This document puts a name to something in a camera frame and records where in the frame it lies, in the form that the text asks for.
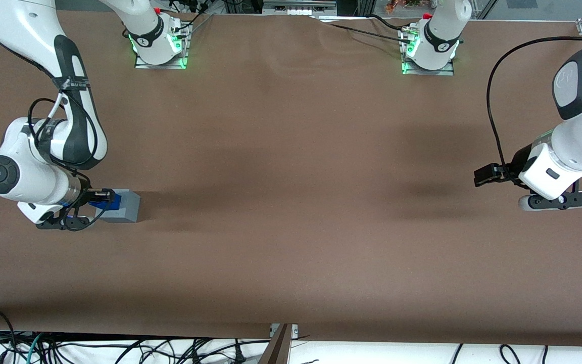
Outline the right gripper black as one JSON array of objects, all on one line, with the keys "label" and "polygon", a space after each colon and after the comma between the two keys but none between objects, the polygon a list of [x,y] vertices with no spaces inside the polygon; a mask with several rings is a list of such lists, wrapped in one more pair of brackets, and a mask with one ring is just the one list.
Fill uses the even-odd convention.
[{"label": "right gripper black", "polygon": [[65,208],[63,217],[79,217],[79,209],[85,203],[88,192],[88,203],[112,203],[115,200],[113,189],[90,189],[87,177],[78,177],[79,193],[76,200]]}]

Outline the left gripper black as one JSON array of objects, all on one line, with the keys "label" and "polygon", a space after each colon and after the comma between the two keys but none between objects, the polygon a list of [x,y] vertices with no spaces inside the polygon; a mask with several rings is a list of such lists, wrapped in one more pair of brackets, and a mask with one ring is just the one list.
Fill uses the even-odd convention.
[{"label": "left gripper black", "polygon": [[527,161],[531,153],[532,145],[526,145],[520,148],[511,159],[508,168],[504,164],[487,164],[475,170],[475,187],[481,187],[486,184],[501,184],[511,181],[516,186],[528,189],[520,180],[520,173],[526,169]]}]

